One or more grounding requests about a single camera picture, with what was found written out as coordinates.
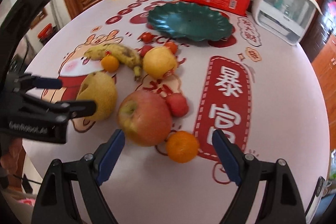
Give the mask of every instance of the green plate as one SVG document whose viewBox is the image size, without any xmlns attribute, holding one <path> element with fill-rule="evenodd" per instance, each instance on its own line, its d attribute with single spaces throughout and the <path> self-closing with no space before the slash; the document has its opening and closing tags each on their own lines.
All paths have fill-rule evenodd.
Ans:
<svg viewBox="0 0 336 224">
<path fill-rule="evenodd" d="M 218 41 L 232 34 L 232 24 L 218 11 L 196 3 L 166 3 L 149 11 L 148 23 L 171 37 Z"/>
</svg>

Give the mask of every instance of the pink tablecloth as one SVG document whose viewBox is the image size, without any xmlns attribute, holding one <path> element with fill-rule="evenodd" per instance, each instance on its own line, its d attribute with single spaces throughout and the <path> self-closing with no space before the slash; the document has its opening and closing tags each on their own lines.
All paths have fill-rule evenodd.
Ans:
<svg viewBox="0 0 336 224">
<path fill-rule="evenodd" d="M 101 70 L 98 61 L 83 58 L 93 45 L 121 41 L 141 48 L 137 38 L 151 31 L 158 35 L 153 45 L 161 46 L 168 38 L 146 25 L 147 11 L 161 4 L 158 0 L 104 0 L 79 15 L 43 47 L 28 68 L 36 75 L 59 77 L 64 88 L 32 93 L 52 102 L 74 99 L 85 76 Z M 111 75 L 119 95 L 117 109 L 136 89 L 162 96 L 182 92 L 190 112 L 175 119 L 172 130 L 193 132 L 201 143 L 199 156 L 181 165 L 169 160 L 162 146 L 143 148 L 127 142 L 110 179 L 101 186 L 120 224 L 219 223 L 237 187 L 229 182 L 212 147 L 215 128 L 225 130 L 232 142 L 259 160 L 284 158 L 305 208 L 318 177 L 327 176 L 328 118 L 319 83 L 302 48 L 257 26 L 250 15 L 223 16 L 235 27 L 228 41 L 177 40 L 180 66 L 175 75 L 161 81 L 144 75 L 136 83 L 126 66 Z M 24 147 L 43 176 L 52 159 L 78 160 L 108 140 L 117 127 L 115 111 L 108 120 L 95 124 L 84 119 L 70 122 L 65 145 L 25 141 Z M 83 219 L 90 222 L 77 184 L 74 191 Z M 259 189 L 248 223 L 254 223 L 262 195 Z"/>
</svg>

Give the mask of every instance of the red basket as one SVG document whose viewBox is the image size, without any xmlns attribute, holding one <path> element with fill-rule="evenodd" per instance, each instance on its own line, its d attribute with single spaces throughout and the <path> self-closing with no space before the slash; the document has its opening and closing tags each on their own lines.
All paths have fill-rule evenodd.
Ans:
<svg viewBox="0 0 336 224">
<path fill-rule="evenodd" d="M 51 25 L 51 23 L 49 23 L 47 26 L 45 26 L 43 28 L 43 30 L 37 35 L 38 39 L 44 39 L 46 38 L 48 35 L 51 34 L 51 31 L 53 30 L 53 26 Z"/>
</svg>

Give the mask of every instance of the white chinese character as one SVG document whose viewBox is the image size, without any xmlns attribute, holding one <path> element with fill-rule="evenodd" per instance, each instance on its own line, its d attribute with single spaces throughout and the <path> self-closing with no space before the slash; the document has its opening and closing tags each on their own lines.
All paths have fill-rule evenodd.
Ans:
<svg viewBox="0 0 336 224">
<path fill-rule="evenodd" d="M 235 97 L 239 97 L 238 93 L 243 93 L 240 89 L 242 85 L 239 84 L 238 80 L 239 72 L 225 66 L 222 66 L 220 72 L 221 75 L 217 78 L 219 82 L 216 83 L 215 86 L 222 86 L 223 88 L 218 90 L 223 91 L 225 96 L 230 96 L 232 94 Z"/>
<path fill-rule="evenodd" d="M 210 127 L 209 132 L 208 132 L 208 137 L 207 137 L 207 143 L 212 145 L 212 134 L 217 128 Z M 236 141 L 236 135 L 230 131 L 222 130 L 223 133 L 226 135 L 230 143 L 235 143 Z"/>
<path fill-rule="evenodd" d="M 226 104 L 223 104 L 223 108 L 217 107 L 216 104 L 211 105 L 209 118 L 215 117 L 215 127 L 220 129 L 231 128 L 234 124 L 240 124 L 242 120 L 240 115 L 230 110 Z"/>
</svg>

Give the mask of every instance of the barcode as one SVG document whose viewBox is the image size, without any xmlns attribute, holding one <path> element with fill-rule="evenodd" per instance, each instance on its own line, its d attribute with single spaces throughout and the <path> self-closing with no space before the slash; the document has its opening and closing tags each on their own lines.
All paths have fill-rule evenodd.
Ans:
<svg viewBox="0 0 336 224">
<path fill-rule="evenodd" d="M 230 8 L 230 9 L 236 9 L 236 6 L 237 6 L 237 1 L 235 1 L 235 0 L 230 0 L 229 8 Z"/>
</svg>

